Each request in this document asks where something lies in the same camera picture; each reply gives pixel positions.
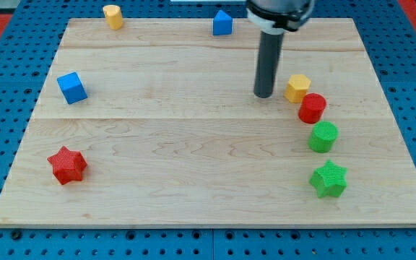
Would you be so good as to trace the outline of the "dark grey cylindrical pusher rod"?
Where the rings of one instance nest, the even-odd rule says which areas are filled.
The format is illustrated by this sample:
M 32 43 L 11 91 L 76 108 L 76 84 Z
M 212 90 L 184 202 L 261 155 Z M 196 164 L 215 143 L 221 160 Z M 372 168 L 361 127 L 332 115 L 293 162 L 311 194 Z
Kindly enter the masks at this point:
M 258 98 L 269 98 L 274 90 L 277 66 L 282 51 L 283 34 L 261 32 L 253 93 Z

